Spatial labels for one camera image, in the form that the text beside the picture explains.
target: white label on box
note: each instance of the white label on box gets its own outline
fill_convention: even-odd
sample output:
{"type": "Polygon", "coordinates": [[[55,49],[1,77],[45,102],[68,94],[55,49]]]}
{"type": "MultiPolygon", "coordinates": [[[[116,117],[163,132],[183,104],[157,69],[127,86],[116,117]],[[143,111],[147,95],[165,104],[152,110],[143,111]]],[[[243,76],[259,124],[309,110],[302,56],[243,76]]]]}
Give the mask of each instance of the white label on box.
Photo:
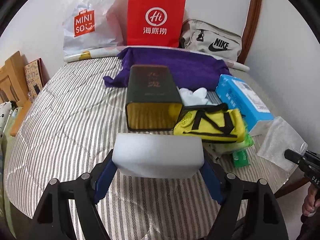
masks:
{"type": "Polygon", "coordinates": [[[267,106],[262,102],[260,97],[252,90],[252,88],[239,80],[232,80],[234,84],[242,91],[242,93],[249,99],[251,104],[254,106],[254,108],[258,112],[263,112],[263,113],[270,113],[269,109],[267,106]]]}

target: silver screw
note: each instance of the silver screw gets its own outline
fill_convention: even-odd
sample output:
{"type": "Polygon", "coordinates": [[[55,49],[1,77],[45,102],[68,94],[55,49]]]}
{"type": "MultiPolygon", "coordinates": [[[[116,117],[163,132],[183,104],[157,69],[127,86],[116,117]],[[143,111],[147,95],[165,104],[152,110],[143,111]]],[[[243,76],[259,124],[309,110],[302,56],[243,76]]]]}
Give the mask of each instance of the silver screw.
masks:
{"type": "Polygon", "coordinates": [[[265,179],[259,179],[260,184],[267,185],[267,181],[265,179]]]}
{"type": "Polygon", "coordinates": [[[57,181],[58,181],[57,179],[50,179],[49,184],[54,185],[57,183],[57,181]]]}
{"type": "Polygon", "coordinates": [[[236,176],[235,176],[233,173],[228,173],[228,174],[227,174],[227,178],[228,178],[228,179],[235,179],[236,176]]]}
{"type": "Polygon", "coordinates": [[[89,173],[84,173],[81,175],[81,179],[88,179],[90,177],[89,173]]]}

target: floor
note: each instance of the floor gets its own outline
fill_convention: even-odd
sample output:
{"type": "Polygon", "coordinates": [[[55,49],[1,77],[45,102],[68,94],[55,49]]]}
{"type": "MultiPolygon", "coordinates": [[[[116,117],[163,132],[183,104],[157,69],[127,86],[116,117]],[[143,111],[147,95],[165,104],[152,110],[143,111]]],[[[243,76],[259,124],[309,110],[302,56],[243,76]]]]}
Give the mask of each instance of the floor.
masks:
{"type": "Polygon", "coordinates": [[[301,206],[308,193],[309,185],[310,183],[307,183],[303,187],[277,199],[287,226],[289,240],[295,240],[299,235],[302,225],[300,221],[301,206]]]}

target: nike swoosh logo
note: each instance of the nike swoosh logo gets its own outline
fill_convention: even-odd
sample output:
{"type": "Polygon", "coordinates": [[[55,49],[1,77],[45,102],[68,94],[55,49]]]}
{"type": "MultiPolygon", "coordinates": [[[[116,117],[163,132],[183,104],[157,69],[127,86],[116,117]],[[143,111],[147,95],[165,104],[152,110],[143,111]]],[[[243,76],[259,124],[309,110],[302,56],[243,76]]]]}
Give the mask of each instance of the nike swoosh logo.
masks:
{"type": "Polygon", "coordinates": [[[217,52],[217,51],[225,51],[225,50],[232,50],[232,49],[216,49],[213,47],[213,43],[211,43],[208,47],[208,49],[212,52],[217,52]]]}

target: nike bag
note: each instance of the nike bag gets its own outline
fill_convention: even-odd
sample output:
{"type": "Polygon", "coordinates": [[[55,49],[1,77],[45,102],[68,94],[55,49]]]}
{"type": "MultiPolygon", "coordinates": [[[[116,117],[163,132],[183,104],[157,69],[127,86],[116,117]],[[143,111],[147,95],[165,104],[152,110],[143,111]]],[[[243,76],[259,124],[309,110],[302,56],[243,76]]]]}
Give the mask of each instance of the nike bag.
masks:
{"type": "Polygon", "coordinates": [[[174,135],[199,136],[209,143],[243,142],[246,132],[239,109],[226,103],[189,111],[173,130],[174,135]]]}
{"type": "Polygon", "coordinates": [[[117,2],[118,0],[65,0],[62,24],[65,55],[123,44],[115,15],[117,2]]]}
{"type": "Polygon", "coordinates": [[[237,61],[241,37],[199,20],[188,20],[182,26],[182,48],[237,61]]]}
{"type": "Polygon", "coordinates": [[[186,0],[128,0],[128,45],[178,47],[186,0]]]}

